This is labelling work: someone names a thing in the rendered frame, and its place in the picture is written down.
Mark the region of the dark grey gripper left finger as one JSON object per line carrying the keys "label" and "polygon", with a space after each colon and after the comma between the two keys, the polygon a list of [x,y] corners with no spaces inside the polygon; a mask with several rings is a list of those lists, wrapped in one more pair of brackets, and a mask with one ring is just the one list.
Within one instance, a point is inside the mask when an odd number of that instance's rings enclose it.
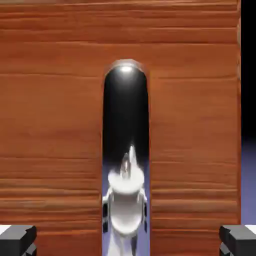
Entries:
{"label": "dark grey gripper left finger", "polygon": [[37,256],[34,225],[0,224],[0,256]]}

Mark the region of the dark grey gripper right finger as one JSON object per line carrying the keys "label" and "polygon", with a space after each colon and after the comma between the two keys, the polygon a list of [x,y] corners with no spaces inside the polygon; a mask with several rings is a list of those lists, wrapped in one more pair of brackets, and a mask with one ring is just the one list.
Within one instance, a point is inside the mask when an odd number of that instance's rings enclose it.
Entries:
{"label": "dark grey gripper right finger", "polygon": [[256,225],[222,225],[219,256],[256,256]]}

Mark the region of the reddish brown wooden cabinet door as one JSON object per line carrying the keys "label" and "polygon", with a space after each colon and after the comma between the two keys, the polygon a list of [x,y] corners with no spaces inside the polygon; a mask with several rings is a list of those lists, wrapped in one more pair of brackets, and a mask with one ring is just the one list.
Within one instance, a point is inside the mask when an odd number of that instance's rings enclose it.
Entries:
{"label": "reddish brown wooden cabinet door", "polygon": [[150,256],[219,256],[238,224],[239,0],[0,0],[0,224],[101,256],[103,77],[148,76]]}

